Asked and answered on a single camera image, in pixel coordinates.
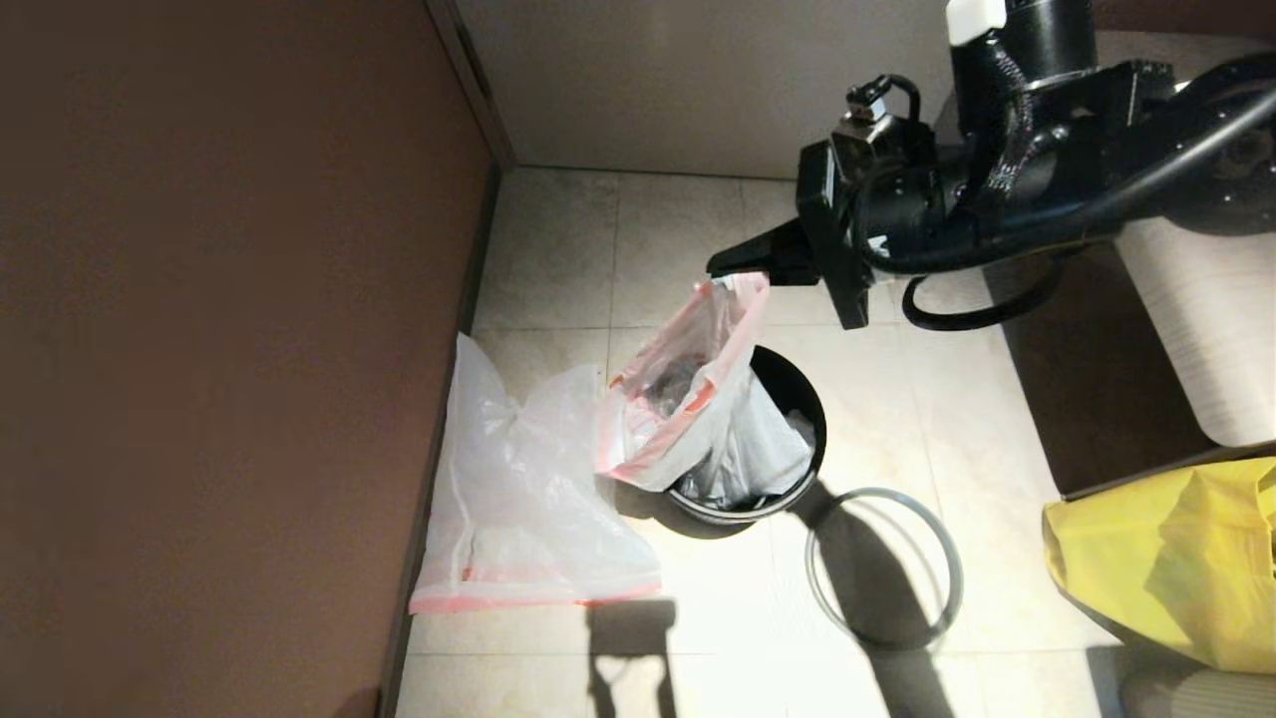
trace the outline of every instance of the white cap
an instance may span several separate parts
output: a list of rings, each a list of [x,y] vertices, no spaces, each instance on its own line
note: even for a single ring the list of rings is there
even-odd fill
[[[1005,27],[1005,0],[948,0],[948,43],[953,47]]]

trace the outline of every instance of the plastic bag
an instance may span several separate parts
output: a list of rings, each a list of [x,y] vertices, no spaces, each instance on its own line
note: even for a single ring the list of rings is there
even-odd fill
[[[591,471],[597,370],[537,386],[519,407],[466,335],[411,613],[596,603],[660,588],[652,548]]]
[[[607,389],[598,474],[665,491],[722,446],[731,413],[748,394],[769,287],[760,272],[695,287]]]
[[[1276,459],[1166,472],[1045,508],[1055,583],[1222,671],[1276,673]]]
[[[814,454],[814,429],[801,414],[786,420],[750,371],[745,395],[731,413],[725,441],[684,474],[679,494],[723,511],[760,509],[806,476]],[[808,443],[794,425],[805,425]]]

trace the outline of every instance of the white trash bag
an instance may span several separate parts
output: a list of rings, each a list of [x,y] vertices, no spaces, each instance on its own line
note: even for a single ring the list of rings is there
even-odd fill
[[[598,495],[597,370],[537,386],[519,408],[457,335],[443,453],[411,613],[600,603],[660,588],[656,553]]]
[[[607,389],[598,474],[661,492],[693,467],[723,457],[732,414],[748,407],[755,381],[749,362],[769,289],[760,272],[695,287]]]

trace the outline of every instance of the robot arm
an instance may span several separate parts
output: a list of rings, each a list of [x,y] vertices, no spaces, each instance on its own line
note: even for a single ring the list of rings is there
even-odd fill
[[[875,275],[910,274],[905,315],[954,330],[1040,305],[1068,256],[1127,221],[1276,230],[1276,54],[1176,92],[1170,65],[1097,65],[1086,0],[951,0],[948,27],[962,144],[935,143],[906,78],[852,87],[829,139],[801,150],[799,218],[716,254],[711,274],[823,278],[845,328],[868,323]],[[892,89],[907,116],[884,111]],[[1005,304],[939,315],[914,302],[930,273],[1032,253],[1051,270]]]

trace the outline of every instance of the yellow plastic bag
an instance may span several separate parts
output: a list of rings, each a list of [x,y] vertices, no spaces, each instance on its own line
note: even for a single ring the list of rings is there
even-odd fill
[[[1276,459],[1045,508],[1046,565],[1104,616],[1222,671],[1276,673]]]

